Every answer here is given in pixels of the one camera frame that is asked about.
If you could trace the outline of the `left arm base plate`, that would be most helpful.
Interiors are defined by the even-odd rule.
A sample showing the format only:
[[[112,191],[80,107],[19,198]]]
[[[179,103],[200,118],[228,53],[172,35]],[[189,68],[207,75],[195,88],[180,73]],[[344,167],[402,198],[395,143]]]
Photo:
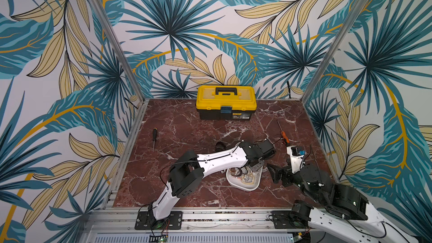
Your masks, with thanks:
[[[152,230],[180,230],[182,227],[183,212],[170,212],[169,216],[160,220],[156,220],[152,212],[138,212],[135,230],[137,231],[152,231]]]

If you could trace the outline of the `white plastic storage tray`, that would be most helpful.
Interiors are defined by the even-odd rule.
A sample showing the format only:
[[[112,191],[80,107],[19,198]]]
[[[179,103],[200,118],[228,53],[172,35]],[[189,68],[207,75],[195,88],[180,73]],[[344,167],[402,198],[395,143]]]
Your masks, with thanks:
[[[259,187],[261,183],[262,170],[262,166],[259,169],[250,166],[230,168],[226,170],[226,179],[232,187],[251,192]]]

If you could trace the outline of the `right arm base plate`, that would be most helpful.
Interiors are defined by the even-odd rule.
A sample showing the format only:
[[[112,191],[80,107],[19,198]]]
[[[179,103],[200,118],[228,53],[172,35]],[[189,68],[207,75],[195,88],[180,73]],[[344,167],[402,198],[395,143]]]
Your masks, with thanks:
[[[275,229],[304,229],[310,228],[308,215],[295,211],[276,210],[271,211],[269,220],[273,222]]]

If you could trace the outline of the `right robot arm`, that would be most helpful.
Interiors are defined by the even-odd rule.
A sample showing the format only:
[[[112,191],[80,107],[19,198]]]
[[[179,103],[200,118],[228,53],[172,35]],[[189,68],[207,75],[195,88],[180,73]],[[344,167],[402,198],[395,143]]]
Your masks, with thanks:
[[[295,186],[317,206],[296,200],[291,210],[273,211],[276,228],[291,225],[314,228],[348,243],[423,243],[392,224],[374,205],[351,186],[335,183],[317,166],[306,165],[298,172],[289,167],[267,166],[274,183]]]

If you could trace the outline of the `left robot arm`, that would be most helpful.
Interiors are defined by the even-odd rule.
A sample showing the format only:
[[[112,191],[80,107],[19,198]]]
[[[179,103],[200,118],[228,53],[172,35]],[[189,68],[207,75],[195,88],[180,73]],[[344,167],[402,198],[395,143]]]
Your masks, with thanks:
[[[148,207],[150,222],[168,218],[178,201],[194,193],[205,177],[231,168],[253,166],[272,158],[275,153],[273,143],[267,139],[255,144],[241,141],[233,148],[211,154],[187,151],[167,166],[169,174],[163,192]]]

